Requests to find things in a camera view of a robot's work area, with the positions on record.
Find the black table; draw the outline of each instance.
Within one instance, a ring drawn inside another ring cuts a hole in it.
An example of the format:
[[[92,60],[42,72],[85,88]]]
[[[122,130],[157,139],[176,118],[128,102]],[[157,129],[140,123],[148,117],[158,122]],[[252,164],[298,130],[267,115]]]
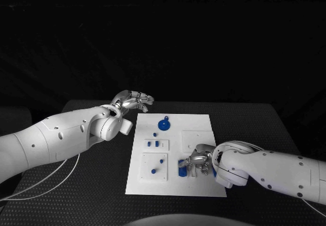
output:
[[[109,101],[69,101],[63,112],[91,108]],[[277,113],[267,104],[154,102],[148,113],[209,114],[216,144],[242,140],[267,150],[300,154]],[[137,120],[138,110],[125,119]],[[1,225],[111,225],[173,213],[196,213],[236,219],[254,225],[326,225],[323,218],[297,198],[262,188],[249,178],[245,187],[226,189],[228,198],[125,195],[134,127],[109,142],[95,144],[80,154],[66,182],[46,195],[10,201]],[[68,175],[76,157],[37,187],[17,197],[49,190]],[[16,191],[34,184],[57,167],[53,163],[30,169]],[[314,204],[326,212],[326,206]]]

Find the blue padlock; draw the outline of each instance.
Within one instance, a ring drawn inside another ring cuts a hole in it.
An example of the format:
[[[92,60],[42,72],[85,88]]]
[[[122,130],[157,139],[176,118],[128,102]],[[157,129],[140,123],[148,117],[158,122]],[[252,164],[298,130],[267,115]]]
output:
[[[164,116],[164,119],[158,121],[158,129],[166,131],[170,128],[168,117]]]

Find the blue object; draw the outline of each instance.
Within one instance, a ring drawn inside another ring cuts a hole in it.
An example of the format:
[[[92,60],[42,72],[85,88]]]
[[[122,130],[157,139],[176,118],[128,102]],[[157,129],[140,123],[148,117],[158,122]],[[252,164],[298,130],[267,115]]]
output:
[[[166,131],[170,128],[168,117],[164,116],[164,119],[158,121],[158,129]]]
[[[183,167],[179,167],[179,176],[180,177],[184,177],[186,176],[186,166],[183,166]]]
[[[213,177],[216,177],[216,171],[213,167],[212,167],[212,173],[213,173]]]

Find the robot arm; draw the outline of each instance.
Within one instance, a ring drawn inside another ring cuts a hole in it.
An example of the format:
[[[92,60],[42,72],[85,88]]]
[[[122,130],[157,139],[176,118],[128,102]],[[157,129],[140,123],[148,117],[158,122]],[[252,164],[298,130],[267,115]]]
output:
[[[202,162],[210,157],[215,181],[226,188],[233,184],[245,186],[251,176],[268,190],[326,205],[326,162],[274,151],[254,152],[251,146],[239,141],[222,143],[202,155]]]
[[[23,131],[0,137],[0,183],[34,166],[62,161],[118,132],[128,134],[132,123],[122,119],[128,109],[147,112],[153,97],[124,90],[111,104],[56,114]]]

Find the dark wall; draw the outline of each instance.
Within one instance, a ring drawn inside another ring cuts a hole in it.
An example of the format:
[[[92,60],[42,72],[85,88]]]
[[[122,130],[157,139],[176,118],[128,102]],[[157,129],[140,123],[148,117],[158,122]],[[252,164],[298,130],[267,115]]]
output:
[[[0,105],[33,121],[124,89],[160,101],[272,104],[326,160],[326,21],[313,4],[153,1],[0,7]]]

